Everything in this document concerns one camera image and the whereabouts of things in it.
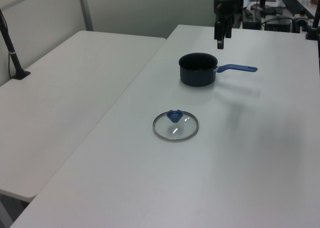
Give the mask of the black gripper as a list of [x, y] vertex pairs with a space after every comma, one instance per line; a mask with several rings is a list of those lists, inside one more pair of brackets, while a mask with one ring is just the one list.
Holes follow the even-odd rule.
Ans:
[[213, 10], [215, 14], [214, 39], [217, 41], [217, 48], [223, 49], [224, 37], [232, 37], [236, 0], [213, 0]]

